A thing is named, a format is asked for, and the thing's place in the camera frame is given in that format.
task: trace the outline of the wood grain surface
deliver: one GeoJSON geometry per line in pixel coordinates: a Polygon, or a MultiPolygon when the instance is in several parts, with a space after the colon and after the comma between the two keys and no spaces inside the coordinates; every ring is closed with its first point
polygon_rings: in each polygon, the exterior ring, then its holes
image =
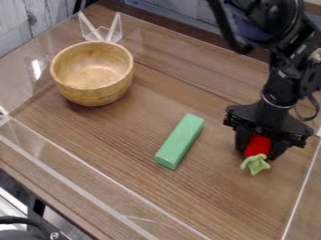
{"type": "MultiPolygon", "coordinates": [[[[101,5],[87,11],[97,26],[112,14],[101,5]]],[[[253,178],[239,171],[242,158],[232,149],[232,132],[222,126],[226,106],[257,100],[267,66],[129,17],[123,21],[125,37],[120,43],[136,61],[132,87],[124,97],[108,106],[85,108],[67,102],[49,85],[12,117],[210,239],[279,239],[317,138],[310,138],[306,149],[293,148],[271,164],[271,171],[253,178]],[[186,113],[203,117],[206,127],[178,170],[171,172],[154,163],[152,156],[186,113]]],[[[57,39],[49,53],[80,41],[76,19],[63,22],[41,38],[39,44],[57,39]]],[[[8,57],[14,59],[26,51],[37,51],[36,45],[8,57]]],[[[47,71],[43,78],[51,81],[47,71]]],[[[67,217],[81,219],[79,224],[92,236],[142,238],[71,186],[0,145],[1,168],[28,181],[57,211],[68,208],[73,215],[65,213],[67,217]]],[[[49,147],[37,152],[37,158],[101,203],[108,202],[105,181],[91,177],[81,164],[60,158],[49,147]]],[[[184,239],[150,231],[162,239],[184,239]]]]}

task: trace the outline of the bowl rim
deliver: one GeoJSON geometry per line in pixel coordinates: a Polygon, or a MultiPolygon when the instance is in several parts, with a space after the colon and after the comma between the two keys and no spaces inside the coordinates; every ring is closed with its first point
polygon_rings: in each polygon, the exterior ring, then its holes
{"type": "Polygon", "coordinates": [[[52,60],[51,60],[51,64],[49,64],[49,74],[51,74],[51,76],[52,76],[52,78],[53,78],[53,80],[55,80],[56,82],[59,82],[61,85],[64,85],[64,86],[67,86],[67,87],[69,87],[69,88],[72,88],[72,89],[76,89],[76,90],[97,90],[97,89],[101,89],[101,88],[104,88],[104,87],[109,87],[109,86],[113,86],[115,84],[117,84],[117,83],[125,78],[125,76],[128,76],[128,74],[131,73],[131,71],[132,71],[132,66],[133,66],[133,59],[132,59],[131,52],[129,52],[128,49],[124,48],[121,45],[119,45],[117,43],[113,43],[113,42],[99,41],[99,40],[97,40],[97,41],[85,41],[85,42],[79,42],[79,43],[76,43],[76,44],[69,45],[65,49],[63,49],[63,50],[55,55],[55,57],[53,57],[52,60]],[[127,69],[125,73],[121,75],[121,78],[120,78],[119,81],[113,82],[112,84],[107,84],[107,85],[101,85],[101,86],[99,86],[99,87],[92,87],[92,88],[85,88],[85,89],[84,89],[84,88],[80,88],[80,87],[77,87],[77,86],[75,86],[75,85],[69,85],[69,84],[61,82],[61,81],[60,81],[60,78],[56,76],[56,73],[55,73],[55,70],[53,70],[53,66],[55,66],[55,64],[56,64],[56,60],[57,60],[57,58],[60,57],[60,55],[61,55],[64,52],[67,52],[69,49],[72,49],[72,48],[75,48],[75,47],[77,47],[77,46],[80,46],[80,45],[95,44],[95,43],[103,43],[103,44],[113,45],[115,47],[117,47],[119,49],[121,49],[121,50],[124,51],[127,57],[129,58],[129,65],[128,65],[128,69],[127,69]]]}

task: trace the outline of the green block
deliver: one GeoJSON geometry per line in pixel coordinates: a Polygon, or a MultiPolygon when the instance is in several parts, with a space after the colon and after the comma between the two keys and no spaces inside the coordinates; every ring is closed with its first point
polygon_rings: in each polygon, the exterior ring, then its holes
{"type": "Polygon", "coordinates": [[[166,168],[175,170],[204,126],[204,120],[186,114],[171,135],[155,154],[155,161],[166,168]]]}

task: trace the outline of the green cloth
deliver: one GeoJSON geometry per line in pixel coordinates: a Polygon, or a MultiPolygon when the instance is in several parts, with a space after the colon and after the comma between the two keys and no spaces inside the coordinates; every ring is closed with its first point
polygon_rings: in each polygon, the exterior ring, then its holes
{"type": "Polygon", "coordinates": [[[250,174],[255,176],[259,174],[263,170],[267,170],[271,168],[270,164],[265,161],[267,159],[267,156],[265,154],[259,154],[253,157],[247,157],[247,159],[243,161],[240,165],[240,169],[246,170],[246,168],[250,168],[250,174]]]}

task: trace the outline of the tabletop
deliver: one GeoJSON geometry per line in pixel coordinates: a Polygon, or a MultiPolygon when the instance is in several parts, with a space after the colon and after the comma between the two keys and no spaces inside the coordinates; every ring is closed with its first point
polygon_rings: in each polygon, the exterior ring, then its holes
{"type": "MultiPolygon", "coordinates": [[[[100,3],[84,13],[95,26],[111,24],[115,14],[100,3]]],[[[258,99],[267,65],[127,15],[121,24],[133,80],[104,107],[65,101],[48,72],[57,52],[84,40],[76,16],[0,60],[9,112],[0,123],[1,169],[96,239],[281,239],[318,138],[251,177],[239,171],[232,132],[222,126],[226,106],[258,99]],[[154,154],[186,113],[206,126],[172,172],[154,154]]],[[[311,110],[306,103],[299,108],[311,110]]],[[[319,119],[310,126],[318,129],[319,119]]],[[[313,194],[294,225],[309,222],[313,194]]],[[[310,233],[317,229],[309,224],[310,233]]],[[[294,237],[302,232],[291,230],[294,237]]]]}

